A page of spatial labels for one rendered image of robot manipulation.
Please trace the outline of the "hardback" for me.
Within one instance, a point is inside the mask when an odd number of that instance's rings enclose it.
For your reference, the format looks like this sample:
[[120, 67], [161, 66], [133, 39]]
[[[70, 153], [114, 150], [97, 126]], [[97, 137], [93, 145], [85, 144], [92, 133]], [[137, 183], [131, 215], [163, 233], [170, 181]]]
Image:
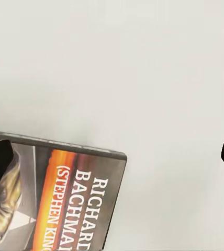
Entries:
[[6, 139], [0, 251], [103, 251], [127, 155], [0, 132]]

